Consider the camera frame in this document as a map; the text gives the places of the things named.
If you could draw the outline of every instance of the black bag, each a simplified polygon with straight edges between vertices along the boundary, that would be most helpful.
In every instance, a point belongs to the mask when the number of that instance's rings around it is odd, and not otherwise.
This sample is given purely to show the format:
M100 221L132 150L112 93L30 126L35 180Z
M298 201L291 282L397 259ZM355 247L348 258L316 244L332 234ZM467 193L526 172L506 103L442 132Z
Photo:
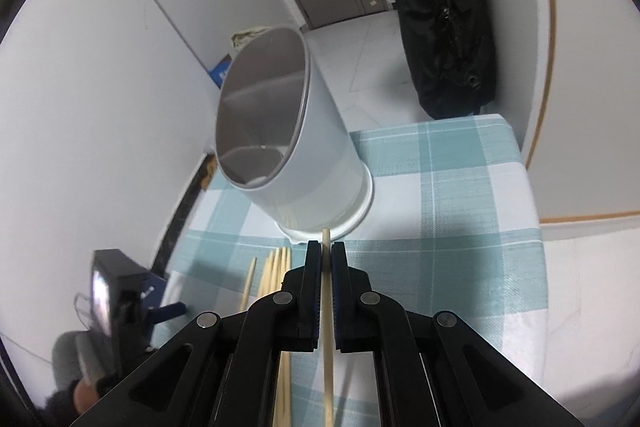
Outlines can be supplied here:
M494 99L495 46L486 0L396 0L421 107L432 118L477 113Z

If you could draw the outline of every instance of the container base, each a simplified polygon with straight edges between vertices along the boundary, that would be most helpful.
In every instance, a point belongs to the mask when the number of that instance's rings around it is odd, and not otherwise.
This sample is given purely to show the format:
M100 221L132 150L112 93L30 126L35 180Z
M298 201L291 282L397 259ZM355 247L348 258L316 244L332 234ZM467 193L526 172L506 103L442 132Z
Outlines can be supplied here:
M355 229L367 215L367 212L369 212L371 202L373 201L373 176L371 175L369 167L367 167L364 162L362 163L362 165L364 166L365 171L363 188L361 190L361 192L364 192L364 198L362 198L362 202L356 208L356 210L350 214L350 216L348 216L344 221L331 227L330 230L332 241L334 239L338 239L339 237L343 237L347 233L351 232L351 230ZM308 241L322 241L321 230L319 230L318 232L307 232L306 230L287 229L286 227L282 227L280 225L278 225L278 228L282 232L284 232L291 243L295 245L300 243L307 243Z

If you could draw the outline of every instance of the device screen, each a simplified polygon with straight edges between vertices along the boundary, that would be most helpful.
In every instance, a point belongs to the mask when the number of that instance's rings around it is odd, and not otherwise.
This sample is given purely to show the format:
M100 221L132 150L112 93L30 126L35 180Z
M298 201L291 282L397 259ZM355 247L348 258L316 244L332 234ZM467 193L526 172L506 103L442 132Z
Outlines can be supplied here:
M102 333L111 337L111 322L109 320L109 286L100 272L94 270L94 316Z

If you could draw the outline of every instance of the bundle of chopsticks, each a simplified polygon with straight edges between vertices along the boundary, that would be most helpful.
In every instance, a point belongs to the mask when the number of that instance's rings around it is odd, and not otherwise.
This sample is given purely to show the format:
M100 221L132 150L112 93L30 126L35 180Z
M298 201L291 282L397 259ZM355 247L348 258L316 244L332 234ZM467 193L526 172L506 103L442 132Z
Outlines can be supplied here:
M256 259L251 262L249 274L244 284L244 293L240 304L240 311L246 310L254 278ZM262 278L258 287L258 299L277 292L282 286L284 275L291 269L291 249L288 247L271 250L264 262ZM280 368L278 371L278 384L276 387L276 401L273 410L274 427L291 426L291 358L288 351L280 354Z

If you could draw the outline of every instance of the plaid tablecloth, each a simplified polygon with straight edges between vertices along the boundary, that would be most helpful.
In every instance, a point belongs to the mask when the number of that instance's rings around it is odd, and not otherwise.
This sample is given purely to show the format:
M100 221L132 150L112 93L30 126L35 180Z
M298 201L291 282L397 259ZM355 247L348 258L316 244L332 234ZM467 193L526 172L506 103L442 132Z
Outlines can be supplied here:
M441 120L353 133L374 176L364 221L344 238L351 266L411 311L451 310L535 381L545 343L545 256L538 215L513 132L502 117ZM218 172L170 264L165 302L186 317L156 327L159 346L205 310L238 311L251 259L252 295L265 258L289 246L273 220ZM305 246L293 245L292 266ZM336 425L378 425L370 353L335 358ZM320 350L292 356L293 425L322 423Z

